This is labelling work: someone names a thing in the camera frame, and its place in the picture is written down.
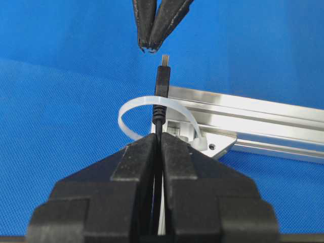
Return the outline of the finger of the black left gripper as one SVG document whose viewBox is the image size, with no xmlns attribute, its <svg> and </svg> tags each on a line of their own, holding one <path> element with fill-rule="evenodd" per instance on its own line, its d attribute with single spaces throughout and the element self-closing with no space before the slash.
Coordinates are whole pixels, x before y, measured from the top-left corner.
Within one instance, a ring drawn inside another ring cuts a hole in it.
<svg viewBox="0 0 324 243">
<path fill-rule="evenodd" d="M 163 0 L 160 2 L 150 33 L 150 52 L 157 52 L 165 39 L 188 14 L 193 0 Z"/>
<path fill-rule="evenodd" d="M 132 0 L 135 23 L 137 27 L 137 42 L 140 50 L 145 53 L 150 48 L 151 30 L 156 14 L 156 0 Z"/>
</svg>

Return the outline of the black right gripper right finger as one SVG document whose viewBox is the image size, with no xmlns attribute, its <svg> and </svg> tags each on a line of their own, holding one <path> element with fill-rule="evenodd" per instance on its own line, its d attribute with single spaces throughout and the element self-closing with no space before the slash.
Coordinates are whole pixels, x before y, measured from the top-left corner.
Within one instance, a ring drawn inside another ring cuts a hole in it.
<svg viewBox="0 0 324 243">
<path fill-rule="evenodd" d="M 161 155 L 173 242 L 279 242 L 275 212 L 254 180 L 168 133 Z"/>
</svg>

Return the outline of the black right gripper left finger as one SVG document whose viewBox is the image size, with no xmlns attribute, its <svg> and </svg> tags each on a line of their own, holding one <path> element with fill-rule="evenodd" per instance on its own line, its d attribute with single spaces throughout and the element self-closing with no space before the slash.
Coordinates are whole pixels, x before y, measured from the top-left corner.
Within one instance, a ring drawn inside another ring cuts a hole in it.
<svg viewBox="0 0 324 243">
<path fill-rule="evenodd" d="M 59 180 L 28 225 L 27 242 L 138 242 L 153 233 L 156 135 Z"/>
</svg>

